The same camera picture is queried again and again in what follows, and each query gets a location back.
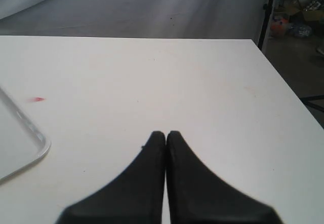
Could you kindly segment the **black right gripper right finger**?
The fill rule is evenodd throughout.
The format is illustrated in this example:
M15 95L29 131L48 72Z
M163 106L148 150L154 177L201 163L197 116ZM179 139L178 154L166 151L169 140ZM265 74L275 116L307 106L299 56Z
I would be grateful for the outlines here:
M167 136L166 174L171 223L280 223L272 207L205 166L178 131Z

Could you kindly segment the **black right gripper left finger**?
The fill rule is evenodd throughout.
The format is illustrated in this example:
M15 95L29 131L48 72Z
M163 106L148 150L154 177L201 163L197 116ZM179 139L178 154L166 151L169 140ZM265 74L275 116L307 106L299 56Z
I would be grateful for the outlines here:
M57 223L161 223L165 169L165 135L154 131L119 176L65 208Z

